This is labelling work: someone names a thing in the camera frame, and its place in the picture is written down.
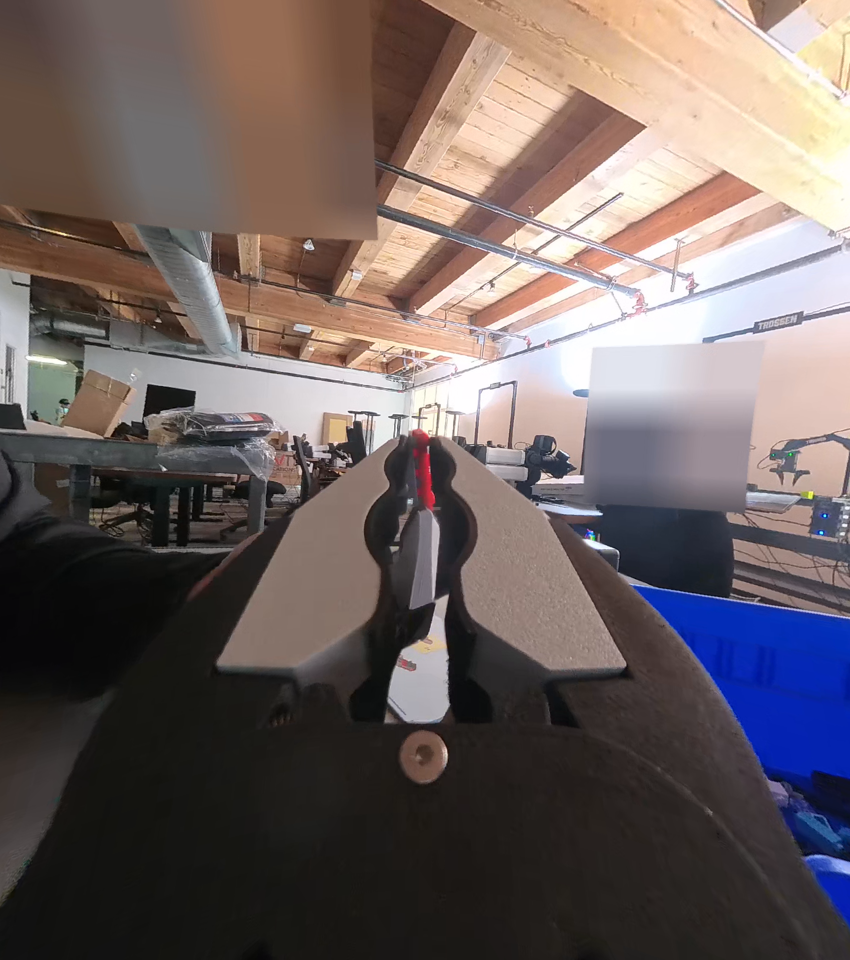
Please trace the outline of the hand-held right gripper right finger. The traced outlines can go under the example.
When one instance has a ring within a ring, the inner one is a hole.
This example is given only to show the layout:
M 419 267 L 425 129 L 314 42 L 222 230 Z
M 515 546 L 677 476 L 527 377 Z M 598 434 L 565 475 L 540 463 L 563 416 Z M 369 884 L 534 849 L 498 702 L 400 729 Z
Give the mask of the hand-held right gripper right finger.
M 558 686 L 625 676 L 626 659 L 547 515 L 462 447 L 432 438 L 450 714 L 548 722 Z

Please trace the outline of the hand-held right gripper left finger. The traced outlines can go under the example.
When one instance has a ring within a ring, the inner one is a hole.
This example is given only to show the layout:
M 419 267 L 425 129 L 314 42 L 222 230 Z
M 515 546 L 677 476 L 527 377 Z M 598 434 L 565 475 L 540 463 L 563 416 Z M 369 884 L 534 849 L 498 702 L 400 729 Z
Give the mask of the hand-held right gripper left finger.
M 325 685 L 353 719 L 384 720 L 416 628 L 391 550 L 412 449 L 408 438 L 390 440 L 297 509 L 218 656 L 220 673 L 299 692 Z

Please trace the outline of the grey toy brick plate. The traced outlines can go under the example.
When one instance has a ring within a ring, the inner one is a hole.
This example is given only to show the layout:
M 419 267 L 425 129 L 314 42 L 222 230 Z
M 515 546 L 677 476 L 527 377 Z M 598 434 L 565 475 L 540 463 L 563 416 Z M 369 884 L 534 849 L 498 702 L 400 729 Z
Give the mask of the grey toy brick plate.
M 440 529 L 433 510 L 417 509 L 407 519 L 391 572 L 396 600 L 416 611 L 435 601 Z

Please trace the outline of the red toy brick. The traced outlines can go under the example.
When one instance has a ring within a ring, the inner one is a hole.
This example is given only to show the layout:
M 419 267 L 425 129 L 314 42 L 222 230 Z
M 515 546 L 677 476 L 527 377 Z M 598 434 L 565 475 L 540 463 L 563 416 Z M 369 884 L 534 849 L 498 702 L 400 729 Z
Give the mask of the red toy brick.
M 431 473 L 431 437 L 427 431 L 416 428 L 409 435 L 409 441 L 416 502 L 420 510 L 432 512 L 435 506 L 435 495 Z

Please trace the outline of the person's left forearm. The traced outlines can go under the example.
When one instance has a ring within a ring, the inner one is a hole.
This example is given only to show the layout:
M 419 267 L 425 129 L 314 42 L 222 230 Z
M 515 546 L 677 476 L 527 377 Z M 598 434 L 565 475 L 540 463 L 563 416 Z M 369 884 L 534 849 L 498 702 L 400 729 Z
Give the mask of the person's left forearm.
M 106 690 L 228 558 L 36 514 L 0 537 L 0 677 Z

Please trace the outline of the white flat box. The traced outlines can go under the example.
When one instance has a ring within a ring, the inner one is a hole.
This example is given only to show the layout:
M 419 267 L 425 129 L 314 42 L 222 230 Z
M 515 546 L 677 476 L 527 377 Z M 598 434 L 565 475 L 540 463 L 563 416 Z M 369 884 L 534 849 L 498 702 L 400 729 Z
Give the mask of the white flat box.
M 585 486 L 585 478 L 580 474 L 565 477 L 543 476 L 533 485 L 532 493 L 539 498 L 576 506 L 594 506 L 595 500 Z

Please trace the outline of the pale instruction booklet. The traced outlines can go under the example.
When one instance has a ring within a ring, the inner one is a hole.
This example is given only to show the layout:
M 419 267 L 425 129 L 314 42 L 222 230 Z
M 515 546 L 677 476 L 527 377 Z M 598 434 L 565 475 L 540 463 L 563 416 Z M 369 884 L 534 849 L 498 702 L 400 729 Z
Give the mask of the pale instruction booklet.
M 407 724 L 436 724 L 444 718 L 450 698 L 447 646 L 441 634 L 431 632 L 398 655 L 386 705 Z

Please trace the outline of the plastic-wrapped dark bundle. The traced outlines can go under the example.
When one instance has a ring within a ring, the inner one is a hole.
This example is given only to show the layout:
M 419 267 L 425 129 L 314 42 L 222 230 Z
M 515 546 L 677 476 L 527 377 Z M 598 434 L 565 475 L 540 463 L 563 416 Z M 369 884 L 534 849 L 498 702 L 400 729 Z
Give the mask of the plastic-wrapped dark bundle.
M 168 410 L 144 419 L 160 468 L 177 474 L 236 474 L 268 480 L 275 466 L 269 439 L 284 429 L 262 413 Z

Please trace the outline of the black monitor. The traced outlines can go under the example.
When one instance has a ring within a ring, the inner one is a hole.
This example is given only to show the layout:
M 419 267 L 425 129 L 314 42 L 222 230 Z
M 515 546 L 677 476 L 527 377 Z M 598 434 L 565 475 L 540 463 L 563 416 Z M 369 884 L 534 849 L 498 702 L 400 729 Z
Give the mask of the black monitor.
M 195 396 L 194 390 L 149 383 L 145 387 L 142 420 L 167 411 L 191 409 Z

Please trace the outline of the steel workbench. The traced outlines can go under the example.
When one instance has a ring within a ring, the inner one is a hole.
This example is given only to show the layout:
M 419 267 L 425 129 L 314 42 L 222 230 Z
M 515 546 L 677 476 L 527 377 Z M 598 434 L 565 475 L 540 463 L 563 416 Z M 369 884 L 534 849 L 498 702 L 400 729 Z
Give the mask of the steel workbench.
M 151 544 L 157 548 L 169 545 L 173 490 L 184 490 L 179 497 L 175 544 L 186 547 L 191 522 L 196 522 L 199 516 L 193 509 L 197 495 L 192 495 L 191 490 L 202 489 L 231 475 L 249 479 L 248 533 L 259 533 L 264 527 L 266 483 L 274 464 L 269 453 L 264 453 L 261 465 L 256 465 L 247 462 L 240 452 L 223 448 L 202 453 L 195 447 L 157 445 L 147 440 L 73 436 L 63 430 L 35 433 L 11 429 L 0 429 L 0 450 L 29 481 L 34 478 L 35 465 L 50 463 L 67 467 L 68 516 L 77 522 L 90 520 L 92 478 L 96 473 L 118 472 L 122 480 L 155 486 Z

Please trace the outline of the black electronics box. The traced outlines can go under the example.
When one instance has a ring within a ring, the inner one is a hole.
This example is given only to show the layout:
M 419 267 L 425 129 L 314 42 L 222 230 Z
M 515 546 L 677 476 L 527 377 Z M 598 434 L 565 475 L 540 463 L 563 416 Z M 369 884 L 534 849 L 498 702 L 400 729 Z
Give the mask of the black electronics box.
M 850 535 L 850 497 L 816 495 L 812 500 L 809 534 L 847 541 Z

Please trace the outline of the grey ceiling pipe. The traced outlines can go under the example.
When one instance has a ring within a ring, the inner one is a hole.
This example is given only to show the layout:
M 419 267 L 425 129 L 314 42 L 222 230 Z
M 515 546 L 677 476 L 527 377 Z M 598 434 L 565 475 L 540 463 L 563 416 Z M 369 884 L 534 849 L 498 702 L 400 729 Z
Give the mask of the grey ceiling pipe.
M 483 239 L 477 235 L 468 234 L 455 227 L 434 222 L 426 218 L 419 217 L 404 210 L 398 210 L 385 204 L 377 206 L 379 218 L 392 222 L 396 225 L 418 230 L 425 234 L 454 242 L 468 249 L 482 252 L 487 255 L 505 258 L 511 262 L 521 264 L 530 268 L 538 269 L 548 274 L 562 277 L 572 282 L 584 282 L 599 289 L 623 294 L 632 298 L 637 297 L 640 291 L 637 288 L 627 286 L 616 282 L 613 278 L 590 270 L 569 267 L 564 264 L 549 261 L 537 255 L 526 253 L 514 246 L 503 246 L 502 244 Z

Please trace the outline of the black ceiling pipe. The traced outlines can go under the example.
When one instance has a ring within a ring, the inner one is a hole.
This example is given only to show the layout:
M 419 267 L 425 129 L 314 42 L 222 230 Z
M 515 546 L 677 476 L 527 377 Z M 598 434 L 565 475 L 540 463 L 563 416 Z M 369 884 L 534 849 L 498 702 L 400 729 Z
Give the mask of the black ceiling pipe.
M 580 242 L 586 246 L 589 250 L 598 251 L 602 254 L 610 255 L 614 260 L 624 260 L 633 264 L 636 264 L 641 267 L 652 270 L 653 273 L 660 273 L 666 276 L 671 277 L 673 280 L 682 279 L 686 282 L 692 282 L 694 280 L 694 275 L 689 271 L 678 270 L 676 267 L 667 268 L 665 266 L 659 265 L 656 262 L 652 262 L 646 258 L 642 258 L 636 254 L 626 253 L 622 250 L 618 250 L 612 246 L 600 243 L 598 241 L 592 241 L 590 239 L 585 239 L 582 236 L 575 234 L 570 230 L 563 229 L 556 225 L 545 223 L 539 221 L 535 218 L 527 217 L 523 214 L 516 213 L 510 209 L 503 208 L 497 204 L 491 203 L 490 201 L 478 198 L 472 194 L 466 193 L 458 188 L 444 184 L 442 182 L 436 181 L 427 176 L 421 174 L 413 173 L 407 171 L 404 168 L 397 167 L 389 162 L 375 159 L 375 166 L 378 170 L 386 174 L 391 174 L 397 177 L 398 179 L 411 182 L 418 186 L 423 186 L 430 188 L 439 193 L 445 194 L 447 196 L 454 197 L 458 200 L 465 201 L 468 205 L 472 207 L 477 207 L 481 210 L 491 212 L 499 217 L 504 217 L 510 221 L 515 222 L 521 226 L 534 227 L 540 231 L 553 234 L 555 237 L 570 239 L 575 242 Z

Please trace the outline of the large pile of toy bricks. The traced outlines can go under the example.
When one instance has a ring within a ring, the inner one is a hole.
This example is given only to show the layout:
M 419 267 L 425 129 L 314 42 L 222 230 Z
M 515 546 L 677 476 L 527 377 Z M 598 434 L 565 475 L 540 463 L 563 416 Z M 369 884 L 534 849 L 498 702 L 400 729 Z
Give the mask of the large pile of toy bricks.
M 850 778 L 767 775 L 767 786 L 802 854 L 850 862 Z

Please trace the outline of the silver ventilation duct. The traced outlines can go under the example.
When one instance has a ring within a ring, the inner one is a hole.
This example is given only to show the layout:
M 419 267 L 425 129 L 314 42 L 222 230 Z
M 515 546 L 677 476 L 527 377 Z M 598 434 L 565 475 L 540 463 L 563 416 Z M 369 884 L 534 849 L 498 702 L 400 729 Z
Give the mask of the silver ventilation duct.
M 228 321 L 212 269 L 212 234 L 138 223 L 133 229 L 206 349 L 239 358 L 239 328 Z

